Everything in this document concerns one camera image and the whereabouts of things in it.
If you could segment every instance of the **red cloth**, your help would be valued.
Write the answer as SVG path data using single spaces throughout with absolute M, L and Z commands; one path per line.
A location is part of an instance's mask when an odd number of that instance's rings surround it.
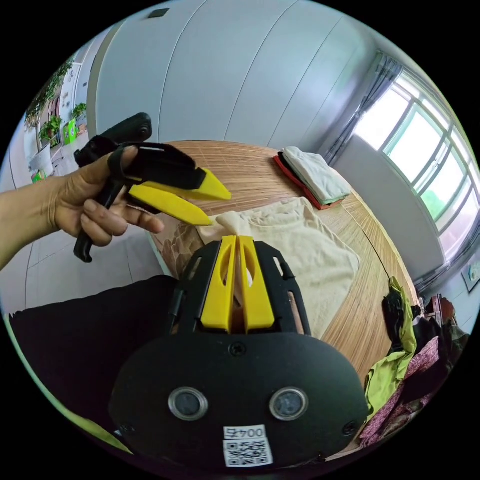
M 293 174 L 280 160 L 280 157 L 278 155 L 273 157 L 273 160 L 275 160 L 275 163 L 280 167 L 281 171 L 297 186 L 300 187 L 303 194 L 305 197 L 310 200 L 310 203 L 317 209 L 319 210 L 326 210 L 331 207 L 334 207 L 335 205 L 338 205 L 342 200 L 337 200 L 334 201 L 333 203 L 330 203 L 329 205 L 322 205 L 314 196 L 314 194 L 308 189 L 307 186 L 305 186 L 304 183 L 302 183 L 299 178 Z

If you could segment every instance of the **white towel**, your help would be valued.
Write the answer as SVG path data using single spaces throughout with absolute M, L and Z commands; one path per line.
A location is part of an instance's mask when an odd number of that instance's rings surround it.
M 322 205 L 343 200 L 350 194 L 349 184 L 335 175 L 321 155 L 304 153 L 296 146 L 288 146 L 283 149 L 283 156 Z
M 321 338 L 349 294 L 360 260 L 320 222 L 310 202 L 291 198 L 210 218 L 211 226 L 197 227 L 205 244 L 227 235 L 245 235 L 281 252 L 300 287 L 312 335 Z M 242 305 L 239 280 L 235 297 Z

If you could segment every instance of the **white label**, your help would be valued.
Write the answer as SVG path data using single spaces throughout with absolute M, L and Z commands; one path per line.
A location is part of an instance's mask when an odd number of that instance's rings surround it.
M 223 439 L 227 467 L 261 467 L 274 462 L 265 425 L 225 426 Z

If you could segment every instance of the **window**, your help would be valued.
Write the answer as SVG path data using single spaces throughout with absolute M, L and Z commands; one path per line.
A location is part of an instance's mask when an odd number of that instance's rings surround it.
M 479 217 L 480 172 L 441 102 L 404 72 L 354 134 L 402 175 L 431 217 L 445 258 L 453 257 Z

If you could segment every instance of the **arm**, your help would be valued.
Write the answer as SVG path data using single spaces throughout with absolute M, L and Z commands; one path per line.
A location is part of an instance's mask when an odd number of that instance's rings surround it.
M 59 177 L 0 193 L 0 270 L 24 247 L 58 230 L 53 198 Z
M 137 149 L 123 152 L 123 167 L 137 156 Z M 50 177 L 18 190 L 0 193 L 0 270 L 25 246 L 63 230 L 77 237 L 83 230 L 97 247 L 106 247 L 112 237 L 136 225 L 158 234 L 162 222 L 128 205 L 125 193 L 110 210 L 92 200 L 110 175 L 109 155 L 67 176 Z

